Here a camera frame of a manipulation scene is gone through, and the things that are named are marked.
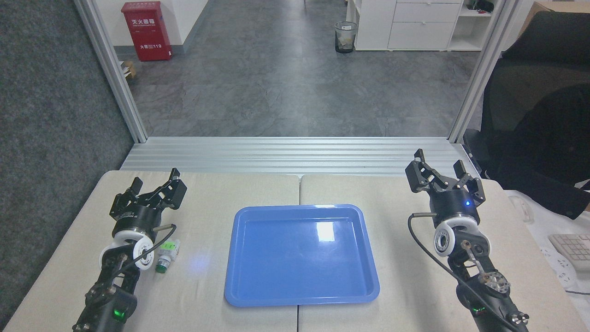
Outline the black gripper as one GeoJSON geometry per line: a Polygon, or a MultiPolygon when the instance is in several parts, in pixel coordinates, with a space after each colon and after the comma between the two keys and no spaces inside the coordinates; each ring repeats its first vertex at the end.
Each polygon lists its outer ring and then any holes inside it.
{"type": "Polygon", "coordinates": [[[431,212],[437,215],[434,221],[444,221],[454,216],[468,216],[480,220],[477,207],[485,202],[481,179],[467,172],[462,160],[453,164],[457,182],[450,187],[449,178],[441,176],[425,160],[421,148],[414,153],[414,159],[405,168],[405,175],[413,193],[429,193],[431,212]]]}
{"type": "Polygon", "coordinates": [[[160,226],[160,210],[178,210],[183,202],[187,187],[180,175],[177,168],[172,168],[166,183],[141,195],[143,181],[135,177],[131,186],[112,202],[109,215],[116,221],[112,233],[131,229],[152,233],[153,228],[160,226]]]}

